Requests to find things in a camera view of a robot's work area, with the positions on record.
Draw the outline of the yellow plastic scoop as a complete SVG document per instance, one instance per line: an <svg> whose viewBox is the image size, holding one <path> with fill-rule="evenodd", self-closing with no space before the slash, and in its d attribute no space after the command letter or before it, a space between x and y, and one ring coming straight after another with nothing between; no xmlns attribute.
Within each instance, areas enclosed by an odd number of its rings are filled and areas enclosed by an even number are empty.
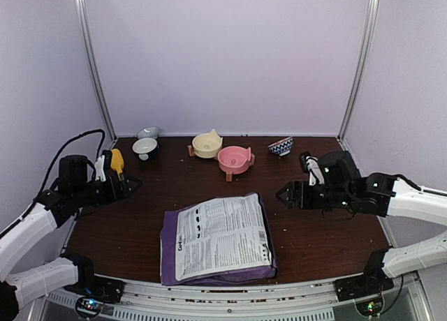
<svg viewBox="0 0 447 321"><path fill-rule="evenodd" d="M124 180L124 159L119 149L113 149L110 168L116 172L117 178L120 181Z"/></svg>

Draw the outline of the purple pet food bag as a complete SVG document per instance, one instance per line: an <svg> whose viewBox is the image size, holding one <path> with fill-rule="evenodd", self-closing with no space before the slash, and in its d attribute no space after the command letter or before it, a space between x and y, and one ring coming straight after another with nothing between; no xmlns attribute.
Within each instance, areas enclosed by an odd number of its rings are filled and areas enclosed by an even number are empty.
<svg viewBox="0 0 447 321"><path fill-rule="evenodd" d="M167 211L160 249L164 286L241 285L277 275L270 227L258 193Z"/></svg>

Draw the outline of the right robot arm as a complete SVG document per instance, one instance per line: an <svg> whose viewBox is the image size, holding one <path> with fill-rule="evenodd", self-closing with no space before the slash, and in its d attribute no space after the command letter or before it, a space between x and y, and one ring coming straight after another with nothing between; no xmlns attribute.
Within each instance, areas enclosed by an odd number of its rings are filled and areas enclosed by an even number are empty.
<svg viewBox="0 0 447 321"><path fill-rule="evenodd" d="M276 198L288 209L345 209L353 215L407 217L446 224L446 192L419 186L402 174L361 176L348 151L315 158L305 151L300 166L308 181L291 181ZM335 281L339 300L377 294L393 287L393 279L446 262L446 233L403 248L374 251L363 273Z"/></svg>

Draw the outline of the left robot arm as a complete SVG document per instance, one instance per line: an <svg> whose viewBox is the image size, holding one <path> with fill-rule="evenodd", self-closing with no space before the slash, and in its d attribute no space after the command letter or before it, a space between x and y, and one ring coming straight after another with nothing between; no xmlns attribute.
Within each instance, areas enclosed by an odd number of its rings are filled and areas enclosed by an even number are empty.
<svg viewBox="0 0 447 321"><path fill-rule="evenodd" d="M77 253L63 253L42 266L14 274L18 261L43 237L85 207L100 207L132 196L142 181L124 172L120 150L105 150L91 162L69 155L59 161L59 176L40 191L29 208L1 232L1 319L14 320L30 302L64 287L86 296L104 293L94 264Z"/></svg>

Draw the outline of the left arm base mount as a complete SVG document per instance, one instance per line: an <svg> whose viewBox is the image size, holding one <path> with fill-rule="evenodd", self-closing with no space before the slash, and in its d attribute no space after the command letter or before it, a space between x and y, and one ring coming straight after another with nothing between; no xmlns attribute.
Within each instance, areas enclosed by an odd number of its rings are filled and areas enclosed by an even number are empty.
<svg viewBox="0 0 447 321"><path fill-rule="evenodd" d="M77 253L64 253L61 257L70 260L78 273L78 281L64 286L65 290L109 304L118 304L121 301L124 281L96 275L94 263L88 257Z"/></svg>

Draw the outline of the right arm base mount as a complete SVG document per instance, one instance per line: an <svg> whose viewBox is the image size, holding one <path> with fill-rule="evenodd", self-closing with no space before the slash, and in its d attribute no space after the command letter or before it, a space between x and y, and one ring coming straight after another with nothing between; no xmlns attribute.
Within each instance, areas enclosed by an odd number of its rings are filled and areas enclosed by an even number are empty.
<svg viewBox="0 0 447 321"><path fill-rule="evenodd" d="M362 274L337 279L334 282L338 301L359 299L394 288L393 280L382 270L383 259L387 251L387 248L374 251Z"/></svg>

